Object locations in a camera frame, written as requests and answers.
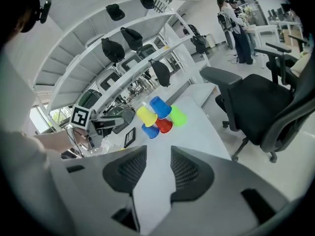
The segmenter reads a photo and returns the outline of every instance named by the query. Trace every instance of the dark pants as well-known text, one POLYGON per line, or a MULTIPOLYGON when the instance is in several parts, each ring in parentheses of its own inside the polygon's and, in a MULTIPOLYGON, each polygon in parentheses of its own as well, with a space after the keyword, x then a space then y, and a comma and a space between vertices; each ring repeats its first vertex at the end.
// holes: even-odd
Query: dark pants
POLYGON ((241 34, 237 34, 235 32, 232 33, 235 39, 237 56, 239 58, 240 64, 246 62, 248 65, 250 65, 252 64, 250 44, 241 26, 240 30, 241 34))

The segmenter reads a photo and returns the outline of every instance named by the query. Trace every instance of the white shirt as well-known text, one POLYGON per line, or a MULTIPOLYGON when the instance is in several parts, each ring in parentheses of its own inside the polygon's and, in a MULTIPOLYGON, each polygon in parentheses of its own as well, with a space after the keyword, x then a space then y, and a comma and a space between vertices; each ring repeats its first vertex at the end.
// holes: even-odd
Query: white shirt
POLYGON ((236 23, 236 26, 233 27, 233 31, 234 31, 235 33, 240 34, 240 33, 241 33, 241 30, 240 30, 239 25, 244 26, 243 20, 240 19, 240 18, 237 18, 237 17, 235 16, 234 11, 233 11, 231 8, 227 7, 227 6, 223 6, 223 7, 221 8, 221 11, 223 11, 223 12, 226 14, 226 16, 227 16, 228 19, 230 19, 230 20, 232 20, 232 21, 234 21, 234 22, 236 23))

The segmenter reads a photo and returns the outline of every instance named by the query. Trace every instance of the black chair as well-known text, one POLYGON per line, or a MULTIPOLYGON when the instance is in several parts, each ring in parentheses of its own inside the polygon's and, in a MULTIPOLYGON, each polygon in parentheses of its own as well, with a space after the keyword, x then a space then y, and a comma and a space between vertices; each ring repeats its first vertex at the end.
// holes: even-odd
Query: black chair
MULTIPOLYGON (((292 35, 289 35, 289 37, 297 40, 298 45, 299 45, 299 51, 302 52, 303 51, 303 44, 308 44, 307 41, 305 41, 302 38, 299 37, 295 37, 292 35)), ((277 71, 278 71, 278 76, 281 76, 281 66, 284 65, 285 66, 285 72, 286 72, 286 76, 285 76, 285 80, 283 81, 284 85, 290 85, 292 87, 292 89, 296 88, 296 82, 297 82, 297 78, 292 72, 291 72, 291 67, 295 65, 295 63, 298 61, 297 58, 295 58, 294 56, 288 54, 291 53, 292 50, 287 47, 286 45, 283 44, 274 44, 274 43, 266 43, 267 46, 270 46, 272 48, 275 48, 277 51, 282 52, 283 56, 284 56, 284 63, 281 63, 280 59, 276 59, 276 66, 277 66, 277 71)), ((271 70, 272 69, 272 65, 270 62, 266 63, 266 67, 271 70)))
MULTIPOLYGON (((256 48, 255 51, 267 54, 272 65, 275 65, 276 58, 284 62, 284 55, 273 49, 256 48)), ((222 122, 223 127, 230 126, 232 131, 241 129, 246 135, 232 160, 237 161, 242 148, 251 141, 264 152, 271 153, 270 161, 276 162, 276 152, 288 147, 315 110, 314 67, 311 57, 297 79, 294 92, 278 85, 277 75, 277 80, 272 82, 255 74, 242 79, 239 75, 213 67, 200 71, 204 79, 219 86, 221 95, 216 97, 216 103, 228 116, 228 121, 222 122)))

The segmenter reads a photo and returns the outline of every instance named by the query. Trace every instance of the plastic cup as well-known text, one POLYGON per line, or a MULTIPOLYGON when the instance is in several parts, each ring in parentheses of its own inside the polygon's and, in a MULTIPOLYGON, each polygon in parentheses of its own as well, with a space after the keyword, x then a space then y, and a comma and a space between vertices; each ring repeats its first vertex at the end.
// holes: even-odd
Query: plastic cup
POLYGON ((185 115, 178 107, 172 105, 172 111, 170 118, 175 126, 183 126, 187 121, 187 115, 185 115))
POLYGON ((167 133, 173 127, 173 123, 168 119, 157 119, 156 125, 160 129, 162 134, 167 133))
POLYGON ((158 119, 156 114, 153 114, 146 106, 142 106, 137 111, 138 117, 143 121, 146 127, 151 127, 158 119))
POLYGON ((172 108, 168 106, 164 101, 162 101, 162 99, 158 96, 154 97, 150 101, 150 105, 159 119, 166 118, 172 111, 172 108))
POLYGON ((146 127, 145 124, 142 124, 141 128, 149 136, 150 139, 154 139, 159 134, 159 128, 155 126, 146 127))

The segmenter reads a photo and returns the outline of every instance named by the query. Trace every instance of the black and white square marker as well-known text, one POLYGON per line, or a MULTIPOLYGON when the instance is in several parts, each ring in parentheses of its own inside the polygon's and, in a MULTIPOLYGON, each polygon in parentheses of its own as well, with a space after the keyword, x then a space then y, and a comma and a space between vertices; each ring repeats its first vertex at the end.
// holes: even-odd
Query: black and white square marker
POLYGON ((74 127, 87 129, 91 115, 91 109, 83 108, 80 106, 73 106, 70 123, 74 127))

